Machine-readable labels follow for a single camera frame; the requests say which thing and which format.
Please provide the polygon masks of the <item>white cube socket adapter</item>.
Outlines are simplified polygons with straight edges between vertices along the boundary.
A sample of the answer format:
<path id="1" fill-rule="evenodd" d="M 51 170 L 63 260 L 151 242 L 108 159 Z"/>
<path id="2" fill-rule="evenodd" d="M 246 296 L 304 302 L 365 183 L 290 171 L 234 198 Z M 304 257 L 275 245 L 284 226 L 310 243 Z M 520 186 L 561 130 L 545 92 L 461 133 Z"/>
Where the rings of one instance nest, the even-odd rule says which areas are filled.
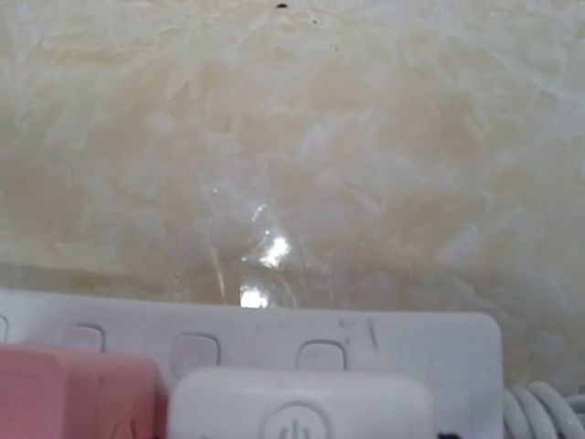
<path id="1" fill-rule="evenodd" d="M 198 369 L 170 394 L 169 438 L 434 438 L 428 389 L 401 374 Z"/>

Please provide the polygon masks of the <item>white multicolour power strip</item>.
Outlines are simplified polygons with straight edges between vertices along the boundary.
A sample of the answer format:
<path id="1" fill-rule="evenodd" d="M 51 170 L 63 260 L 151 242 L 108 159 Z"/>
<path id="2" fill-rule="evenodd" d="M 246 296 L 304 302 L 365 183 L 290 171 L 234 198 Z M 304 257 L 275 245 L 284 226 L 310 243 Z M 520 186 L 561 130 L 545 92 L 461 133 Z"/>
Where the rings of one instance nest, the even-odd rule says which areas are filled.
<path id="1" fill-rule="evenodd" d="M 195 367 L 397 372 L 431 391 L 440 432 L 504 434 L 502 336 L 481 314 L 252 309 L 5 289 L 1 338 L 147 356 L 169 388 Z"/>

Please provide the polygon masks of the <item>pink cube socket adapter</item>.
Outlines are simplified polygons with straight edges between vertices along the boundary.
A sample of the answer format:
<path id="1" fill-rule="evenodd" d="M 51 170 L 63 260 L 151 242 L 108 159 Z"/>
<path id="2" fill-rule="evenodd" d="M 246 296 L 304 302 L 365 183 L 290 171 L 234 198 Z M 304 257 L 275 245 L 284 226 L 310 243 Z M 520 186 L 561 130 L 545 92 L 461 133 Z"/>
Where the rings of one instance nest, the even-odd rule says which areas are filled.
<path id="1" fill-rule="evenodd" d="M 4 438 L 158 438 L 148 358 L 26 344 L 1 347 Z"/>

